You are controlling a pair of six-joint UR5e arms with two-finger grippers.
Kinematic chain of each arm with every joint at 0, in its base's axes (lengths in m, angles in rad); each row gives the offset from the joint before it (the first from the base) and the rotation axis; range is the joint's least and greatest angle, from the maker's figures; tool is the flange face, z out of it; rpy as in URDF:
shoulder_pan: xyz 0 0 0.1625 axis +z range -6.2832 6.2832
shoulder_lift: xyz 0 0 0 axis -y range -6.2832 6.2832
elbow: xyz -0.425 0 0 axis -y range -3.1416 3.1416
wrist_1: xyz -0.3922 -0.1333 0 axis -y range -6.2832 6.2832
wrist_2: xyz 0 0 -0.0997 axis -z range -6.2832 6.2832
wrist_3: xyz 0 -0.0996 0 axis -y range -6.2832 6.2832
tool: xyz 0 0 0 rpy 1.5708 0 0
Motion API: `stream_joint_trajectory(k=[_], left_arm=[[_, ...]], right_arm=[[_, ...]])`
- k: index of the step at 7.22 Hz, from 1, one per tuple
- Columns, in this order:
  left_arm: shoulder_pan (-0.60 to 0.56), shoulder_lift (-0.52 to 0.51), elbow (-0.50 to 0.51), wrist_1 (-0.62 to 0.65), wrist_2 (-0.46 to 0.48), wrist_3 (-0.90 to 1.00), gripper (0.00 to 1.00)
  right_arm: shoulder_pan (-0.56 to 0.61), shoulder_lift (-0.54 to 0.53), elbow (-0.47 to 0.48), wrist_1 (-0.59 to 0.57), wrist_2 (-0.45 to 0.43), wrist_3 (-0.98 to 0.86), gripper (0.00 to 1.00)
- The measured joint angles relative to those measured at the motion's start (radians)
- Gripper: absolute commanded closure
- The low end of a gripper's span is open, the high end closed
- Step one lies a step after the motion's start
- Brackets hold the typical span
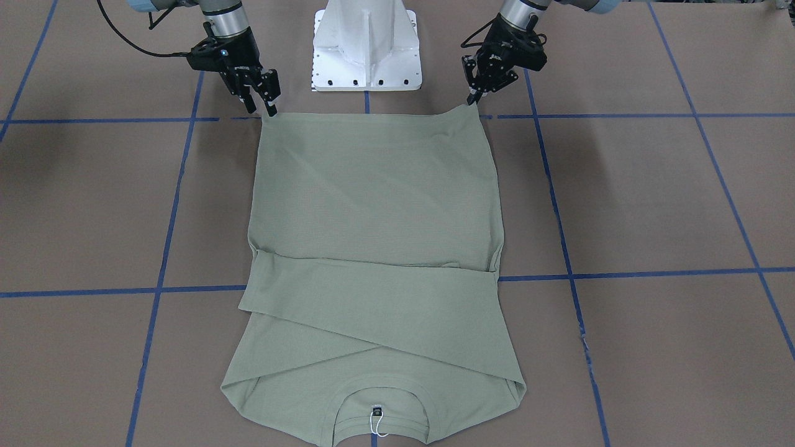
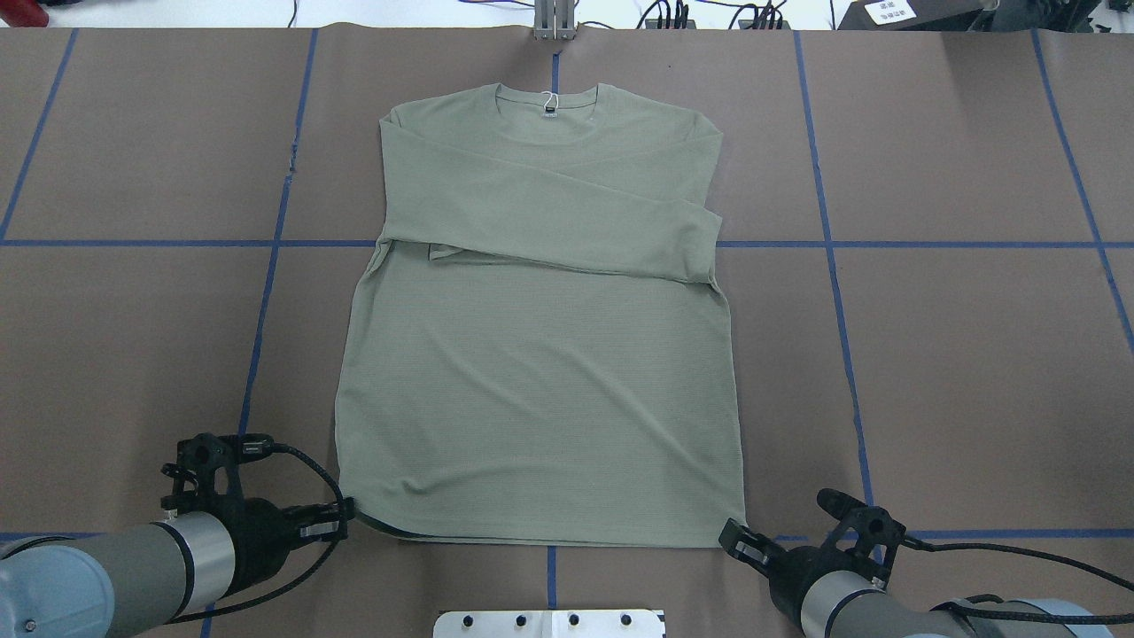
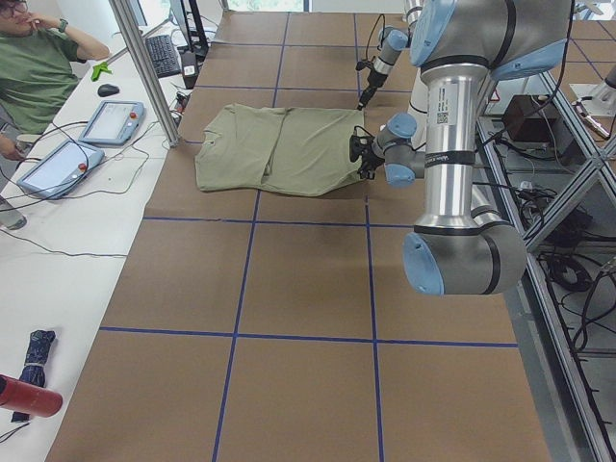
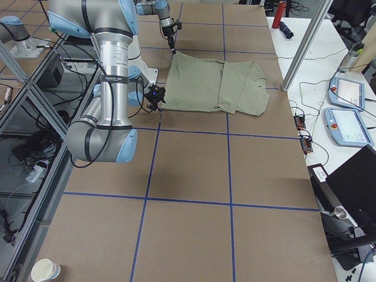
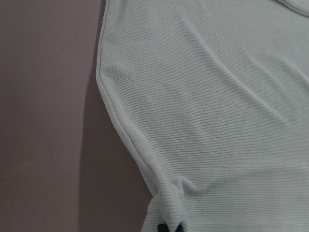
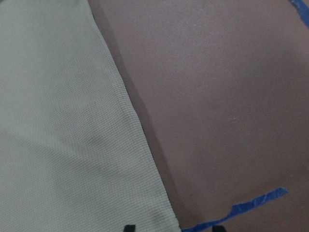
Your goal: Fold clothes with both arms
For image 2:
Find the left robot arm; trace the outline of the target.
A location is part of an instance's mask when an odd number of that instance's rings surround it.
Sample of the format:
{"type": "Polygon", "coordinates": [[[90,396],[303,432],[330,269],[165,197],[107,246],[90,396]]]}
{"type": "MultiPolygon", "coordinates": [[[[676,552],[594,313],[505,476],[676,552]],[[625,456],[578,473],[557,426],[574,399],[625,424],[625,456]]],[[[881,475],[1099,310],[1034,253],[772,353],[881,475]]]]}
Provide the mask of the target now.
{"type": "Polygon", "coordinates": [[[194,620],[272,579],[291,552],[344,541],[353,497],[279,508],[248,497],[221,508],[167,509],[118,533],[61,534],[3,548],[5,637],[134,637],[194,620]]]}

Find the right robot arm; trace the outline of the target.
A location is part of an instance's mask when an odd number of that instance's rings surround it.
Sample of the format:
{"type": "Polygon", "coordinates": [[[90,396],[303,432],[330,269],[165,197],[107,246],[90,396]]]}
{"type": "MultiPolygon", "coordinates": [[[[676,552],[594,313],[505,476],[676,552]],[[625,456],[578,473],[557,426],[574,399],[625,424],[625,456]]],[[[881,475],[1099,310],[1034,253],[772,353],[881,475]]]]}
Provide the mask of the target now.
{"type": "Polygon", "coordinates": [[[768,581],[771,603],[806,637],[1110,637],[1131,614],[1095,614],[1069,601],[980,595],[919,611],[889,592],[897,553],[993,552],[1069,565],[1131,590],[1129,579],[1089,563],[996,542],[919,541],[875,508],[843,517],[820,545],[782,548],[730,518],[719,545],[768,581]]]}

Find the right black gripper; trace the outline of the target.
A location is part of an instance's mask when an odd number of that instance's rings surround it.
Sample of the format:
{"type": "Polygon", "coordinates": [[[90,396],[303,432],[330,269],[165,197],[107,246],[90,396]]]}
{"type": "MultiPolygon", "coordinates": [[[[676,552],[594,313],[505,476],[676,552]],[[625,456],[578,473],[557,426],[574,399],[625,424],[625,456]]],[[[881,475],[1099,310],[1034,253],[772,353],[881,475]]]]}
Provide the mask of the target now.
{"type": "Polygon", "coordinates": [[[750,568],[769,568],[771,601],[802,633],[833,633],[850,602],[874,593],[874,551],[858,544],[785,548],[729,518],[719,546],[750,568]]]}

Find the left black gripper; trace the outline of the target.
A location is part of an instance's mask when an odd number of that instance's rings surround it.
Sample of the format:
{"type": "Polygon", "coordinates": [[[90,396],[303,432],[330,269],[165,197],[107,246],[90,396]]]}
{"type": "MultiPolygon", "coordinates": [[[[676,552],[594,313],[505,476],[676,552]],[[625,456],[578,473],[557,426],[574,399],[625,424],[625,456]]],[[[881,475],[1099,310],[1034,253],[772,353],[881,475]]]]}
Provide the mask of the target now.
{"type": "Polygon", "coordinates": [[[354,500],[280,509],[266,497],[221,497],[221,521],[235,550],[229,588],[245,590],[276,577],[297,541],[345,541],[348,524],[344,521],[355,514],[354,500]]]}

